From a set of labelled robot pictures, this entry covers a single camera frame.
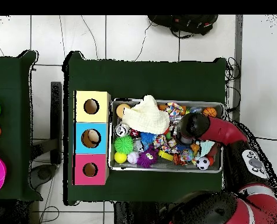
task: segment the green table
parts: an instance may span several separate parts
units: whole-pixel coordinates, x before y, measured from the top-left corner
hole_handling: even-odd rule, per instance
[[[0,199],[41,199],[29,185],[32,162],[29,75],[36,59],[34,51],[25,51],[17,58],[0,57],[0,158],[6,165]]]
[[[107,91],[112,99],[225,101],[226,60],[214,62],[125,62],[84,60],[70,52],[63,70],[64,106],[64,201],[157,201],[173,202],[191,191],[221,189],[221,172],[171,173],[110,171],[106,185],[72,185],[73,92]]]

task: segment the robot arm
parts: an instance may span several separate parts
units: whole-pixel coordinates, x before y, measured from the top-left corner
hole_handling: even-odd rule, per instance
[[[170,224],[277,224],[277,199],[264,165],[247,137],[232,123],[199,113],[179,123],[184,138],[220,142],[225,146],[225,189],[205,193],[175,207]]]

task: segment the black bag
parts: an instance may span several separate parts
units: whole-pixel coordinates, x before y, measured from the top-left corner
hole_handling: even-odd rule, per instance
[[[148,15],[151,23],[169,27],[172,34],[184,31],[192,34],[205,35],[212,29],[219,15]],[[182,36],[181,39],[189,38],[192,34]]]

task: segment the toy bin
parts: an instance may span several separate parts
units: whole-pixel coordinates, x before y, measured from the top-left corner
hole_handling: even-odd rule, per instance
[[[121,122],[121,119],[116,115],[116,107],[122,103],[127,103],[130,107],[134,107],[136,104],[140,103],[141,99],[114,99],[112,101],[112,122],[110,123],[110,145],[109,145],[109,165],[111,169],[117,171],[156,171],[156,172],[180,172],[180,173],[218,173],[223,168],[223,147],[220,147],[218,153],[215,156],[214,163],[209,166],[207,170],[199,170],[194,164],[188,164],[185,166],[174,165],[173,162],[166,160],[164,158],[158,157],[158,162],[156,164],[151,165],[151,168],[143,168],[136,164],[131,164],[128,161],[119,164],[115,161],[115,147],[114,140],[115,136],[115,128],[118,123]],[[203,102],[203,101],[176,101],[176,100],[156,100],[157,105],[165,105],[166,103],[176,102],[180,106],[185,106],[187,109],[191,107],[214,107],[217,111],[218,118],[225,117],[225,107],[221,103],[217,102]]]
[[[74,92],[74,155],[72,183],[104,185],[109,174],[108,133],[110,95],[107,92]]]

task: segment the metal tray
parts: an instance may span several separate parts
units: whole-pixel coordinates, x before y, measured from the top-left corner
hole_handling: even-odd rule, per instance
[[[207,170],[199,170],[195,165],[188,164],[186,166],[176,166],[173,164],[173,162],[163,159],[161,157],[158,157],[158,162],[154,165],[151,165],[151,168],[145,169],[139,165],[131,164],[128,161],[119,164],[115,161],[114,155],[115,155],[115,147],[113,145],[114,140],[116,139],[116,136],[114,135],[114,129],[118,125],[118,123],[121,122],[121,119],[116,115],[116,107],[119,104],[127,103],[130,107],[134,107],[136,104],[140,103],[141,99],[121,99],[121,98],[115,98],[111,102],[111,118],[110,118],[110,124],[109,124],[109,167],[112,170],[117,171],[155,171],[155,172],[178,172],[178,173],[218,173],[223,168],[223,147],[220,148],[218,151],[215,162],[212,166],[210,166]],[[166,104],[169,102],[176,102],[180,106],[186,106],[188,108],[191,107],[214,107],[217,111],[217,117],[218,118],[224,118],[225,117],[225,107],[223,104],[218,102],[203,102],[203,101],[178,101],[178,100],[156,100],[157,104]]]

